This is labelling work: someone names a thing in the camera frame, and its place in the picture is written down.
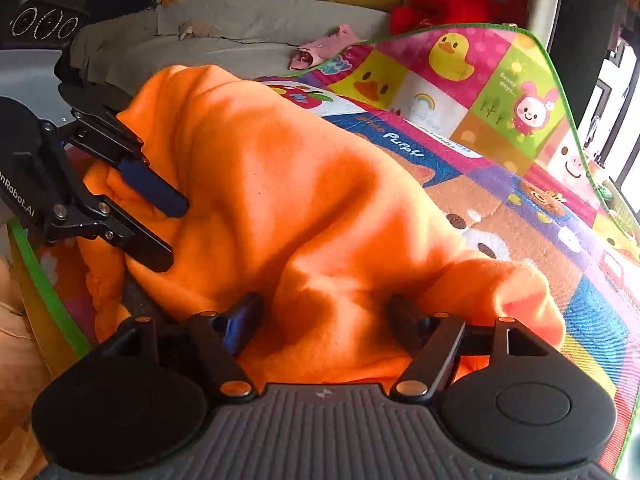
orange cloth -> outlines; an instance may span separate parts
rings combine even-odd
[[[174,66],[119,118],[190,209],[166,218],[118,171],[101,162],[89,170],[91,192],[111,197],[175,253],[158,274],[100,238],[79,240],[98,339],[127,316],[119,305],[126,266],[178,320],[261,293],[266,316],[239,359],[257,385],[392,384],[409,363],[386,323],[394,293],[475,324],[513,316],[561,344],[564,323],[544,276],[465,249],[390,156],[267,86],[215,66]]]

duck beak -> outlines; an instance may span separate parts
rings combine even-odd
[[[380,101],[380,96],[378,95],[378,83],[375,81],[367,81],[363,83],[362,81],[356,81],[353,86],[355,89],[360,92],[360,94],[364,95],[369,101]]]
[[[453,50],[453,45],[447,41],[446,43],[439,43],[438,46],[441,50],[444,50],[448,54],[455,54],[456,51]]]

green square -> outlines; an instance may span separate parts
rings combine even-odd
[[[557,88],[551,73],[533,61],[518,48],[512,46],[498,65],[484,89],[475,100],[471,110],[488,126],[518,148],[529,158],[536,158],[546,138],[566,115],[560,99],[553,103],[549,120],[544,127],[530,135],[521,134],[514,126],[516,102],[525,94],[524,82],[533,82],[536,94],[544,98],[546,93]]]

yellow duck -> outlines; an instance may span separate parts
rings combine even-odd
[[[448,32],[441,36],[429,53],[433,71],[449,81],[464,81],[475,68],[465,61],[469,42],[462,34]]]

play mat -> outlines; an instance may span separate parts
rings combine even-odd
[[[564,91],[537,40],[493,25],[430,28],[261,81],[387,152],[470,248],[547,276],[567,325],[562,351],[616,404],[601,459],[615,472],[640,384],[639,250],[594,191]],[[95,337],[78,248],[68,240],[42,250],[38,265],[20,227],[13,232],[52,318],[81,356]]]

